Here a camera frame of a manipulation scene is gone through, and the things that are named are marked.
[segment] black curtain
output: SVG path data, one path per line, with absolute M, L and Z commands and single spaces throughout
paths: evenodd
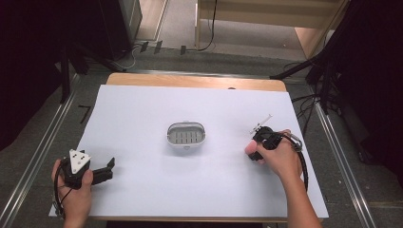
M 369 133 L 360 145 L 403 182 L 402 10 L 403 1 L 363 1 L 334 55 L 337 87 Z
M 61 83 L 60 2 L 0 0 L 0 150 Z

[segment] gray floor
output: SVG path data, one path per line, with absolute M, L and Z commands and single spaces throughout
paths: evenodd
M 283 71 L 292 61 L 260 57 L 223 55 L 217 53 L 189 52 L 183 56 L 179 51 L 163 49 L 154 55 L 152 48 L 135 53 L 136 66 L 131 70 L 164 70 L 182 72 L 204 72 L 219 74 L 240 74 L 247 78 L 266 78 Z M 86 110 L 79 105 L 94 106 L 98 88 L 106 82 L 109 72 L 102 66 L 91 64 L 88 75 L 81 76 L 72 105 L 56 135 L 48 155 L 28 191 L 12 227 L 61 227 L 62 221 L 50 218 L 52 183 L 50 171 L 54 161 L 67 155 L 70 148 L 77 146 L 86 126 L 80 123 Z M 287 90 L 292 98 L 309 94 L 303 83 L 304 72 L 286 80 Z M 50 96 L 44 106 L 27 124 L 18 139 L 0 152 L 0 206 L 4 208 L 10 193 L 21 178 L 25 168 L 41 141 L 50 120 L 59 107 L 60 90 Z M 330 217 L 323 221 L 325 227 L 360 227 L 355 207 L 323 127 L 316 112 L 308 125 L 305 142 L 316 170 L 317 179 Z M 394 174 L 383 166 L 366 165 L 359 161 L 356 148 L 340 117 L 331 113 L 337 135 L 353 168 L 374 220 L 378 227 L 403 227 L 403 190 L 398 186 Z M 285 227 L 285 224 L 269 224 L 271 227 Z M 105 221 L 90 220 L 87 227 L 106 227 Z

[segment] white container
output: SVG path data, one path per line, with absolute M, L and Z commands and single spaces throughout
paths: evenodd
M 200 123 L 173 123 L 167 132 L 168 143 L 174 148 L 188 150 L 198 147 L 205 140 L 204 127 Z

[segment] black device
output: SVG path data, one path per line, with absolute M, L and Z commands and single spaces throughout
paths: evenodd
M 291 145 L 298 154 L 302 166 L 305 189 L 308 191 L 308 169 L 306 167 L 305 158 L 302 154 L 302 141 L 299 138 L 293 134 L 289 134 L 288 136 L 284 133 L 275 132 L 268 126 L 259 126 L 259 128 L 256 129 L 256 134 L 252 139 L 257 143 L 261 143 L 265 149 L 274 150 L 278 147 L 278 144 L 283 138 L 291 142 Z M 263 159 L 262 155 L 258 151 L 249 154 L 248 156 L 252 161 Z
M 65 178 L 66 187 L 72 189 L 80 189 L 81 188 L 81 180 L 83 178 L 84 173 L 89 168 L 90 161 L 86 163 L 86 165 L 78 171 L 78 173 L 73 174 L 71 170 L 71 165 L 69 158 L 66 158 L 66 161 L 62 165 L 62 170 Z M 110 162 L 106 165 L 105 168 L 97 169 L 92 171 L 94 174 L 94 179 L 92 181 L 92 185 L 110 180 L 113 178 L 112 168 L 115 166 L 115 158 L 112 158 Z
M 72 189 L 77 190 L 81 188 L 83 175 L 90 165 L 89 159 L 90 156 L 86 155 L 84 153 L 84 150 L 80 152 L 70 150 L 70 157 L 63 158 L 60 161 L 60 165 L 56 170 L 53 183 L 54 187 L 53 206 L 56 209 L 57 216 L 63 218 L 65 217 L 62 202 L 68 196 L 68 194 L 71 192 Z M 114 166 L 115 166 L 115 158 L 112 158 L 105 168 L 92 171 L 93 172 L 92 185 L 112 179 L 113 178 L 112 168 Z M 63 171 L 63 177 L 65 182 L 64 186 L 58 186 L 61 171 Z M 62 199 L 59 199 L 59 191 L 58 191 L 59 187 L 70 188 L 68 193 Z

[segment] right hand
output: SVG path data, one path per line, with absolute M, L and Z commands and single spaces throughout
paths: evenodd
M 284 130 L 280 133 L 290 135 L 291 131 Z M 302 174 L 299 156 L 287 139 L 283 138 L 274 150 L 267 150 L 258 143 L 257 150 L 281 180 L 300 177 Z

